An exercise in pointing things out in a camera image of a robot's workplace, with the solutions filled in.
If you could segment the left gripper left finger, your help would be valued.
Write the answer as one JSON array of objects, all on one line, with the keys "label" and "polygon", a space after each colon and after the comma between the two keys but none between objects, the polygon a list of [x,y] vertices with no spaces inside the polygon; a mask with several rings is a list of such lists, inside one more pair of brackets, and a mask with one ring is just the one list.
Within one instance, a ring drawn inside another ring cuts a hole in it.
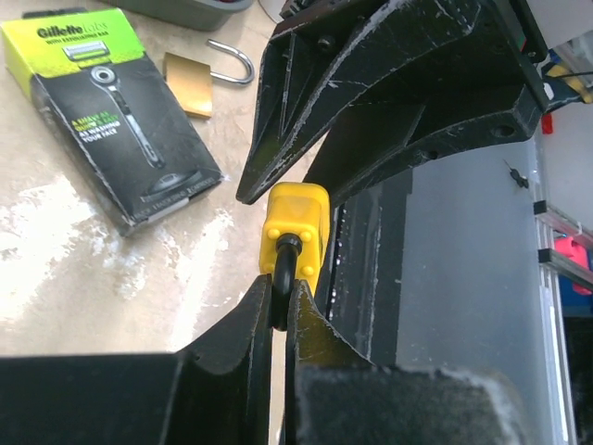
[{"label": "left gripper left finger", "polygon": [[271,279],[175,352],[1,361],[5,444],[264,444]]}]

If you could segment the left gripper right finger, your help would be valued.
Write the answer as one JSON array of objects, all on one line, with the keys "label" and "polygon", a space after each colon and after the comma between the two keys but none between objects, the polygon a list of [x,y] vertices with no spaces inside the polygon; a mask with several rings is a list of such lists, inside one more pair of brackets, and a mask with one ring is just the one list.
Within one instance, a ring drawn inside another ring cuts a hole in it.
[{"label": "left gripper right finger", "polygon": [[288,444],[530,444],[511,382],[498,373],[379,366],[357,352],[296,281],[287,311]]}]

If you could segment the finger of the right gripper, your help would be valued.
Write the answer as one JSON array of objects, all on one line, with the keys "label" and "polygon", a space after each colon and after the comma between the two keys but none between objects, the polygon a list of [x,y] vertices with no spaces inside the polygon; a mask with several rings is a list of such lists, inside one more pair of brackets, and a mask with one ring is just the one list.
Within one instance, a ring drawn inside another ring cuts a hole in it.
[{"label": "finger of the right gripper", "polygon": [[251,204],[356,105],[526,86],[508,1],[316,1],[263,52],[254,133],[236,197]]}]

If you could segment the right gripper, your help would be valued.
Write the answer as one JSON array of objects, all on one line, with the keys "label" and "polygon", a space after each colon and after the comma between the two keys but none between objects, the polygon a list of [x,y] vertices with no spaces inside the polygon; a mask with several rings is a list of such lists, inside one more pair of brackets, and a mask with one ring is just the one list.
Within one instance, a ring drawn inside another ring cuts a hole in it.
[{"label": "right gripper", "polygon": [[520,61],[531,92],[524,85],[511,85],[436,95],[421,104],[352,106],[326,135],[306,182],[324,187],[338,205],[426,162],[529,139],[549,106],[537,70],[548,47],[528,2],[508,4],[523,36]]}]

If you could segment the yellow padlock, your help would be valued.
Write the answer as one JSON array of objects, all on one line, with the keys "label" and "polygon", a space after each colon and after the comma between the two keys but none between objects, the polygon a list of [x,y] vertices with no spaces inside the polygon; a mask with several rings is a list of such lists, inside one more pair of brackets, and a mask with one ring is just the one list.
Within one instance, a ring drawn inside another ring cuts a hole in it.
[{"label": "yellow padlock", "polygon": [[271,276],[271,325],[287,329],[295,281],[315,291],[329,241],[330,198],[318,184],[279,183],[269,194],[259,271]]}]

